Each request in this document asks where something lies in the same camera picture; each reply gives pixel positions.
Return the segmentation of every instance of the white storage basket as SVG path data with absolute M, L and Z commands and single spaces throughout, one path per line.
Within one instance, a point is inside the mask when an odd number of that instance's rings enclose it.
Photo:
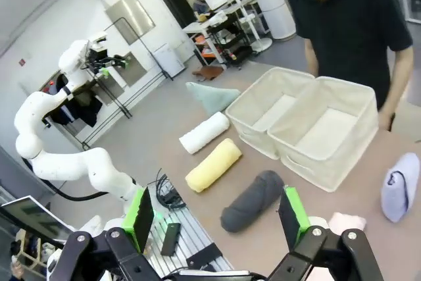
M 268 131 L 285 166 L 334 192 L 378 130 L 372 88 L 317 78 Z
M 227 109 L 239 137 L 271 159 L 279 159 L 267 130 L 291 106 L 314 76 L 286 68 L 268 70 Z

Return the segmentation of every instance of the dark gray towel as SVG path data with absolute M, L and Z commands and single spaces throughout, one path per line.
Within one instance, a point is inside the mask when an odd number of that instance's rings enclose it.
M 260 173 L 255 181 L 222 211 L 221 225 L 227 232 L 236 233 L 248 227 L 281 196 L 284 181 L 274 171 Z

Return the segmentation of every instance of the hand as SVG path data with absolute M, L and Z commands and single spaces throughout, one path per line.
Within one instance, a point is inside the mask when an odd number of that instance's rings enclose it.
M 24 267 L 20 263 L 11 264 L 12 275 L 20 280 L 24 276 Z
M 387 113 L 383 110 L 380 110 L 380 112 L 379 112 L 379 128 L 381 128 L 382 130 L 388 131 L 390 129 L 391 120 L 392 120 L 392 115 L 390 115 L 389 113 Z

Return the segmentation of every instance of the black polo shirt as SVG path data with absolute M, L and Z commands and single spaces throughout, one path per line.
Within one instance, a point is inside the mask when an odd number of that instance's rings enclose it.
M 289 0 L 297 34 L 310 39 L 319 76 L 370 86 L 380 109 L 390 88 L 387 47 L 412 45 L 398 0 Z

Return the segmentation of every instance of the teal cloth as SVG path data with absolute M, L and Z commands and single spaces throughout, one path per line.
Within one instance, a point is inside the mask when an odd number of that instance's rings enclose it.
M 202 103 L 208 115 L 223 111 L 241 94 L 237 89 L 213 88 L 194 82 L 187 82 L 186 87 Z

